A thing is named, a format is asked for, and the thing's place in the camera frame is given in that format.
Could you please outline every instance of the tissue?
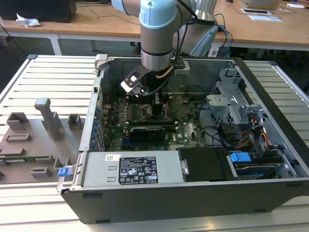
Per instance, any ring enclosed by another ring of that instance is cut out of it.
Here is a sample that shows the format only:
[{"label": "tissue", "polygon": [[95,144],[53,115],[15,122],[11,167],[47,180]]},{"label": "tissue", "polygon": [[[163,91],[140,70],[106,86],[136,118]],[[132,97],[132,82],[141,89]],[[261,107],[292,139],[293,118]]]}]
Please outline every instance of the tissue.
[{"label": "tissue", "polygon": [[17,15],[17,20],[16,20],[16,22],[17,22],[19,25],[23,26],[23,27],[28,28],[28,27],[32,27],[32,26],[39,26],[39,25],[41,25],[41,24],[39,23],[38,19],[36,19],[36,18],[28,19],[28,18],[24,18],[24,17],[20,16],[20,15],[17,14],[17,13],[16,13],[16,15]]}]

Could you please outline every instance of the metal bracket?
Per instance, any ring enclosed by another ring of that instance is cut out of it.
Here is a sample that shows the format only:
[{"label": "metal bracket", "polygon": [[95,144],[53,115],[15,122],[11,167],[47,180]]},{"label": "metal bracket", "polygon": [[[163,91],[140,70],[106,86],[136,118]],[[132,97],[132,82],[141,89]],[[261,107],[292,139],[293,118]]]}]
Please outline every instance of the metal bracket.
[{"label": "metal bracket", "polygon": [[258,113],[264,111],[260,105],[249,105],[245,108],[246,113]]},{"label": "metal bracket", "polygon": [[175,75],[178,75],[178,74],[185,74],[185,75],[189,76],[189,73],[190,73],[190,66],[189,66],[188,61],[184,61],[183,64],[184,64],[184,68],[175,69],[175,70],[174,70],[174,74],[175,74]]},{"label": "metal bracket", "polygon": [[151,71],[146,69],[144,66],[137,66],[123,82],[121,82],[121,87],[130,95],[139,96],[140,93],[143,93],[143,86],[140,83],[140,80]]},{"label": "metal bracket", "polygon": [[107,54],[98,54],[98,55],[96,55],[95,68],[97,70],[106,68],[109,65],[108,61],[109,61],[109,59],[108,59],[108,55]]}]

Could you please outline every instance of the black cable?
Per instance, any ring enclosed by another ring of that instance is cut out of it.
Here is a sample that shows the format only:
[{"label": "black cable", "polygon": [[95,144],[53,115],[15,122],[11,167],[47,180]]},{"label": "black cable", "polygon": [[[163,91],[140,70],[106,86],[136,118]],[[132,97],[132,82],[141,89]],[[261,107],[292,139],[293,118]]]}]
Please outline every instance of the black cable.
[{"label": "black cable", "polygon": [[[221,15],[221,16],[222,16],[222,18],[223,18],[223,28],[226,30],[224,15],[220,13],[220,14],[215,14],[214,16],[217,16],[217,15]],[[221,49],[222,49],[222,48],[224,47],[224,45],[226,44],[226,41],[227,41],[227,35],[226,35],[226,33],[224,33],[224,36],[225,36],[224,43],[223,43],[223,45],[219,48],[218,52],[220,52]]]},{"label": "black cable", "polygon": [[212,139],[211,139],[211,146],[214,146],[214,145],[213,145],[213,139],[214,139],[214,137],[215,137],[216,135],[219,135],[219,134],[218,134],[218,133],[215,133],[215,134],[213,135],[213,137],[212,137]]},{"label": "black cable", "polygon": [[154,93],[156,93],[157,91],[159,91],[160,89],[162,89],[169,81],[170,77],[171,77],[171,74],[165,79],[165,81],[157,88],[155,89],[154,91],[151,91],[150,93],[145,93],[145,94],[142,94],[143,97],[146,97],[146,96],[150,96]]},{"label": "black cable", "polygon": [[10,77],[8,77],[7,75],[4,75],[2,73],[0,73],[1,76],[5,77],[6,79],[9,79],[10,80]]},{"label": "black cable", "polygon": [[128,20],[126,20],[126,19],[124,19],[124,18],[122,18],[122,17],[119,17],[119,16],[117,16],[117,15],[104,15],[104,16],[99,16],[99,15],[98,15],[97,13],[95,13],[89,6],[87,6],[87,7],[88,7],[89,10],[91,10],[92,13],[94,13],[94,14],[97,16],[97,18],[117,17],[117,18],[120,18],[120,19],[122,19],[122,20],[124,20],[124,21],[126,21],[126,22],[128,22],[128,23],[132,23],[132,24],[135,24],[135,25],[140,25],[140,23],[133,23],[133,22],[130,22],[130,21],[128,21]]},{"label": "black cable", "polygon": [[199,88],[200,90],[202,90],[203,93],[208,94],[205,90],[203,90],[203,88],[202,88],[201,86],[198,86],[198,85],[188,85],[188,86],[185,88],[184,93],[186,93],[189,89],[191,89],[191,87],[197,87],[197,88]]},{"label": "black cable", "polygon": [[191,15],[194,16],[194,18],[196,19],[196,22],[198,21],[198,16],[195,14],[195,12],[187,5],[185,4],[182,0],[177,0],[187,11],[189,11],[191,13]]},{"label": "black cable", "polygon": [[41,45],[39,45],[39,46],[37,46],[37,47],[35,47],[35,48],[33,48],[33,49],[27,51],[27,55],[30,54],[31,52],[33,52],[34,50],[37,50],[37,49],[39,49],[40,47],[43,47],[43,46],[46,44],[46,42],[47,42],[47,39],[45,38],[45,41],[44,41],[43,44],[41,44]]},{"label": "black cable", "polygon": [[227,7],[228,7],[228,8],[233,7],[239,14],[241,14],[241,15],[242,15],[242,14],[243,14],[243,15],[246,15],[246,13],[244,13],[244,12],[239,12],[239,11],[235,8],[235,6],[232,5],[232,3],[229,4]]},{"label": "black cable", "polygon": [[93,4],[90,4],[90,5],[84,5],[84,6],[80,6],[80,5],[76,5],[76,6],[78,6],[78,7],[87,7],[87,6],[111,6],[111,4],[109,4],[109,5],[93,5]]},{"label": "black cable", "polygon": [[6,31],[6,29],[2,26],[1,23],[0,23],[0,26],[5,31],[5,33],[7,33],[7,35],[13,40],[13,42],[16,44],[16,46],[19,48],[19,50],[26,56],[25,52],[21,49],[21,47],[18,45],[18,43],[16,43],[15,39]]},{"label": "black cable", "polygon": [[182,38],[182,41],[181,41],[180,46],[179,46],[179,51],[178,51],[178,53],[176,54],[176,59],[178,59],[178,56],[179,56],[179,54],[180,54],[180,52],[181,52],[181,50],[182,50],[184,38],[185,38],[185,36],[186,36],[186,34],[187,34],[187,31],[188,31],[188,26],[189,26],[188,24],[185,25],[185,30],[184,30],[184,33],[183,33],[183,38]]},{"label": "black cable", "polygon": [[175,57],[177,55],[177,53],[179,52],[179,42],[180,42],[180,35],[179,35],[179,30],[177,31],[177,50],[176,50],[176,54]]},{"label": "black cable", "polygon": [[17,60],[18,62],[20,62],[20,60],[19,60],[19,59],[15,58],[15,57],[10,57],[10,56],[8,56],[8,54],[6,53],[6,51],[5,51],[5,48],[4,48],[4,47],[1,47],[1,48],[2,48],[2,51],[4,52],[4,54],[5,54],[5,56],[6,56],[7,58],[9,58],[9,59],[15,59],[15,60]]}]

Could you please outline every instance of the warning label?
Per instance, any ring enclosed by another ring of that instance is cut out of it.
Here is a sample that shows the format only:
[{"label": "warning label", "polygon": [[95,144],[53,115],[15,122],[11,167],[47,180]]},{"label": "warning label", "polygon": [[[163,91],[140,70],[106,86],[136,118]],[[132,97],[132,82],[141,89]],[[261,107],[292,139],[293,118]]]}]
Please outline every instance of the warning label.
[{"label": "warning label", "polygon": [[154,184],[159,183],[155,157],[132,157],[119,159],[119,183]]}]

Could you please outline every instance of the yellow wire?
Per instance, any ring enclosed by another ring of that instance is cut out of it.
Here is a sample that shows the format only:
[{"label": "yellow wire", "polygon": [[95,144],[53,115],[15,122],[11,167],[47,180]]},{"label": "yellow wire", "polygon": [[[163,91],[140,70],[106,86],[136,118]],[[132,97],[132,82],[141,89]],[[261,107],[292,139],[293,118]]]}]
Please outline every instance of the yellow wire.
[{"label": "yellow wire", "polygon": [[239,149],[239,148],[241,148],[241,147],[244,147],[245,145],[247,145],[247,144],[250,143],[250,142],[251,142],[251,140],[248,139],[244,144],[242,144],[242,145],[236,147],[236,149]]}]

